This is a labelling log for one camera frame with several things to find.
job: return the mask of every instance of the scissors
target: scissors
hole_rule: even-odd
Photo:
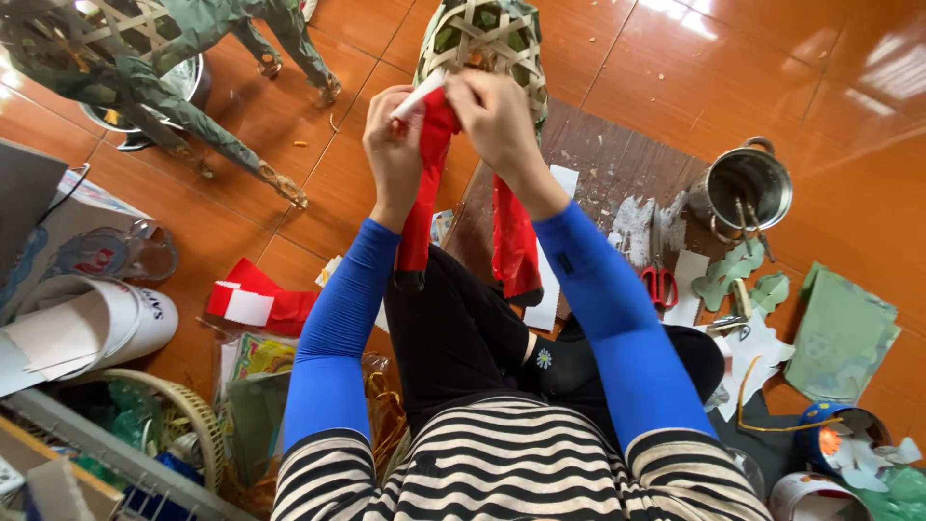
[[[649,298],[654,304],[671,308],[679,302],[679,288],[675,284],[675,275],[662,264],[662,220],[659,217],[659,205],[653,207],[653,226],[649,233],[649,256],[653,265],[640,273],[640,280],[649,290]]]

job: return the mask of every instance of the daisy print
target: daisy print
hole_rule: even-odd
[[[551,365],[553,365],[553,355],[546,348],[540,349],[540,352],[537,353],[537,366],[546,369]]]

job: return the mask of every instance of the red scissors handle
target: red scissors handle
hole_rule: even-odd
[[[640,280],[649,291],[649,298],[653,304],[671,308],[679,303],[679,287],[675,284],[675,276],[668,268],[657,270],[655,266],[649,266],[640,273]]]

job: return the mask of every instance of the orange flower decoration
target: orange flower decoration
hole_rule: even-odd
[[[843,440],[839,438],[836,431],[831,428],[825,426],[820,429],[820,450],[827,456],[832,456],[839,451],[839,444],[842,442]]]

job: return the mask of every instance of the blue can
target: blue can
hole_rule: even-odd
[[[838,416],[837,413],[852,410],[862,411],[871,416],[872,423],[871,427],[868,429],[868,434],[871,436],[871,439],[874,440],[875,447],[892,444],[891,435],[887,432],[887,427],[884,426],[884,423],[871,411],[854,405],[838,403],[836,401],[818,401],[810,407],[807,407],[807,410],[801,414],[799,425],[806,426],[816,424],[817,422],[822,422],[834,416]],[[795,431],[795,447],[800,451],[804,451],[807,455],[807,459],[821,472],[830,474],[831,476],[841,477],[839,472],[833,469],[823,456],[823,449],[820,446],[820,431],[824,427],[825,426],[815,426]]]

